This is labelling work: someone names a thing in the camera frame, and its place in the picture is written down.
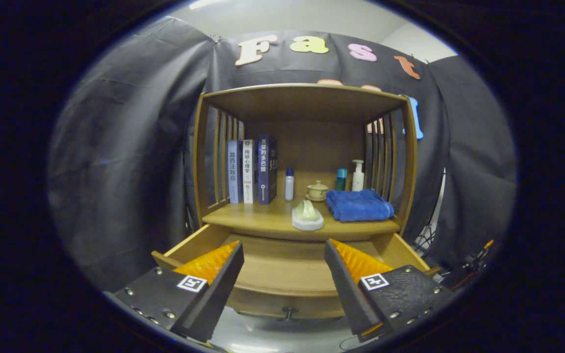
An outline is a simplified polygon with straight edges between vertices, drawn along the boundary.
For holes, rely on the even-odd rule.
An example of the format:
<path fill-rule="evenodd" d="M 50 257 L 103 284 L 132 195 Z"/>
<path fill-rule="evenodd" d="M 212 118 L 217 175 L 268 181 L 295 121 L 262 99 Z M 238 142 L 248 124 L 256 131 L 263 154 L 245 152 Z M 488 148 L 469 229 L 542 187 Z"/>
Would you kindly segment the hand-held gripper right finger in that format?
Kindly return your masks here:
<path fill-rule="evenodd" d="M 324 260 L 352 334 L 361 342 L 399 334 L 444 308 L 452 291 L 414 266 L 393 268 L 334 239 Z"/>

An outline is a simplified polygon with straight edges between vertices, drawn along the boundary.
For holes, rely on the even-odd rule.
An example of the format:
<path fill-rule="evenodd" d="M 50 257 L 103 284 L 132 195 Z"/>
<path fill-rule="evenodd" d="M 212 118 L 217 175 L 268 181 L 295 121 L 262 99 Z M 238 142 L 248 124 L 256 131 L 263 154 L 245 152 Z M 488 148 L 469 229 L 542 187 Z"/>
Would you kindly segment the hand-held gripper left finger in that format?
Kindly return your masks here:
<path fill-rule="evenodd" d="M 234 241 L 174 270 L 152 268 L 122 289 L 103 294 L 155 326 L 206 343 L 243 264 L 243 244 Z"/>

